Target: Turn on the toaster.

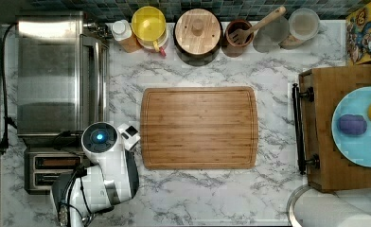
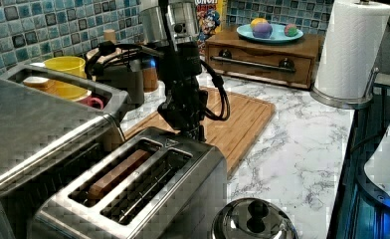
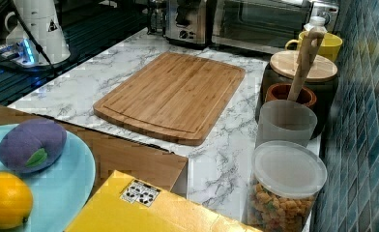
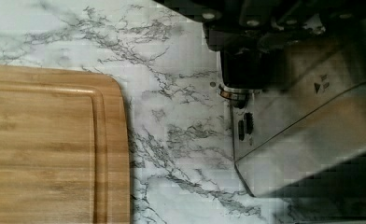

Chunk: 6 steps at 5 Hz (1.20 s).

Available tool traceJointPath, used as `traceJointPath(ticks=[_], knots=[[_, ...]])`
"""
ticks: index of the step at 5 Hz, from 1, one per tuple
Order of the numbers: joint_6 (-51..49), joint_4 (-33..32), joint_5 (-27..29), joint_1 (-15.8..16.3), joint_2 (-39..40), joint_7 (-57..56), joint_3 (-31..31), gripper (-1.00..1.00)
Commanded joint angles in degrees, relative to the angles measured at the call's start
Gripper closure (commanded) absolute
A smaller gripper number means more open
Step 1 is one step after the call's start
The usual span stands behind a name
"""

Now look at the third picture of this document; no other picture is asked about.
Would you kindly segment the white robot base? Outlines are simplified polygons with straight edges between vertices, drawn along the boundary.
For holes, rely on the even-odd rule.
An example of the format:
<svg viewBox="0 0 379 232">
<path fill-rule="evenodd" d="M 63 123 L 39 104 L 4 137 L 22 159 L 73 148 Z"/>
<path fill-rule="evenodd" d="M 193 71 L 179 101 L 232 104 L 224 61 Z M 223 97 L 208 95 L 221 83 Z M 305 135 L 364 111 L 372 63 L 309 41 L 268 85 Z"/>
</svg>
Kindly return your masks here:
<svg viewBox="0 0 379 232">
<path fill-rule="evenodd" d="M 14 8 L 4 19 L 9 35 L 7 48 L 0 45 L 2 56 L 12 53 L 24 68 L 56 65 L 71 56 L 54 0 L 0 0 L 0 14 L 9 4 Z"/>
</svg>

